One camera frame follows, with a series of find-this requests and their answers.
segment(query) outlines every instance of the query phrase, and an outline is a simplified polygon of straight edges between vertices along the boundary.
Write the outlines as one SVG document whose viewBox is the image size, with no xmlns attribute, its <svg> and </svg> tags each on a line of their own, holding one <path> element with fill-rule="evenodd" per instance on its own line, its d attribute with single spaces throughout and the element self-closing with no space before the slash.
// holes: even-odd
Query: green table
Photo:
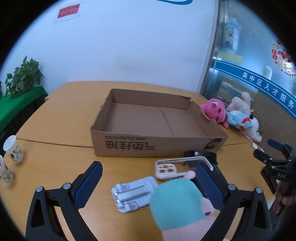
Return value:
<svg viewBox="0 0 296 241">
<path fill-rule="evenodd" d="M 42 86 L 34 87 L 26 93 L 11 99 L 10 95 L 0 98 L 0 133 L 13 120 L 13 118 L 26 106 L 39 97 L 47 96 Z"/>
</svg>

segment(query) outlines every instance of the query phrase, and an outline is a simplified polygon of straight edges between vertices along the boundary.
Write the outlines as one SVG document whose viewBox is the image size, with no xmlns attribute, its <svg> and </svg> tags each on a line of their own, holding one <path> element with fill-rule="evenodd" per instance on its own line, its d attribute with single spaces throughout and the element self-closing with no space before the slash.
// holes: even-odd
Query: cardboard box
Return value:
<svg viewBox="0 0 296 241">
<path fill-rule="evenodd" d="M 95 154 L 183 156 L 217 151 L 227 135 L 189 97 L 112 89 L 91 127 Z"/>
</svg>

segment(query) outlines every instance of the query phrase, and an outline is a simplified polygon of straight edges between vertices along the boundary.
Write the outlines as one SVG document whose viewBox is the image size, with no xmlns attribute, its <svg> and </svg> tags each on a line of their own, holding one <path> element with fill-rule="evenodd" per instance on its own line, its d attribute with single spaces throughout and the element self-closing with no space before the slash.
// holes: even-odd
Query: red paper sign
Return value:
<svg viewBox="0 0 296 241">
<path fill-rule="evenodd" d="M 60 9 L 59 15 L 57 18 L 62 18 L 62 17 L 68 16 L 68 15 L 78 13 L 79 6 L 80 6 L 80 4 L 76 4 L 76 5 L 72 5 L 72 6 L 64 7 L 62 9 Z"/>
</svg>

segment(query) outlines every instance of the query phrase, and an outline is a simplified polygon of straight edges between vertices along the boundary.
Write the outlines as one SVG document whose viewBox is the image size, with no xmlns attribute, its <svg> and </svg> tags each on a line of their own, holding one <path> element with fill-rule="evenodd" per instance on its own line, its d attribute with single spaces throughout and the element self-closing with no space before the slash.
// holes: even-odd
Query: white paper cup with leaf pattern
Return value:
<svg viewBox="0 0 296 241">
<path fill-rule="evenodd" d="M 3 181 L 7 186 L 9 186 L 13 180 L 13 175 L 11 171 L 6 166 L 2 156 L 0 156 L 0 179 Z"/>
<path fill-rule="evenodd" d="M 3 150 L 11 157 L 15 163 L 19 163 L 24 156 L 20 146 L 17 144 L 16 136 L 10 136 L 3 145 Z"/>
</svg>

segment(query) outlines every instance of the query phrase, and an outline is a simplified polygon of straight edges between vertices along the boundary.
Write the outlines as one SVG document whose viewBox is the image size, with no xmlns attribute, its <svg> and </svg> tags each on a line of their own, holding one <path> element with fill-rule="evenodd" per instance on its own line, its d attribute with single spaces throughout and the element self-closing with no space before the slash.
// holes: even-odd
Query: wooden table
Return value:
<svg viewBox="0 0 296 241">
<path fill-rule="evenodd" d="M 103 164 L 103 176 L 85 208 L 79 211 L 93 234 L 98 240 L 162 240 L 148 206 L 135 212 L 120 213 L 110 192 L 117 183 L 154 176 L 154 162 L 160 158 L 103 157 L 95 156 L 92 148 L 24 140 L 18 140 L 18 143 L 25 154 L 24 158 L 20 164 L 14 164 L 5 155 L 4 161 L 12 171 L 14 180 L 10 186 L 0 182 L 0 195 L 8 213 L 23 234 L 37 186 L 42 185 L 46 189 L 59 188 L 66 182 L 72 182 L 94 160 L 99 160 Z M 274 196 L 260 175 L 264 164 L 256 160 L 252 153 L 250 143 L 222 146 L 218 151 L 218 166 L 226 180 L 240 189 L 253 190 L 261 187 L 270 206 Z M 235 231 L 241 212 L 242 210 L 237 213 L 227 234 L 229 239 Z M 74 240 L 59 209 L 57 213 L 66 237 Z"/>
<path fill-rule="evenodd" d="M 200 94 L 164 86 L 110 81 L 68 82 L 48 96 L 43 106 L 19 130 L 17 138 L 58 145 L 93 147 L 90 127 L 112 88 L 189 96 L 198 104 L 207 101 Z M 223 130 L 229 136 L 224 145 L 249 142 L 234 127 Z"/>
</svg>

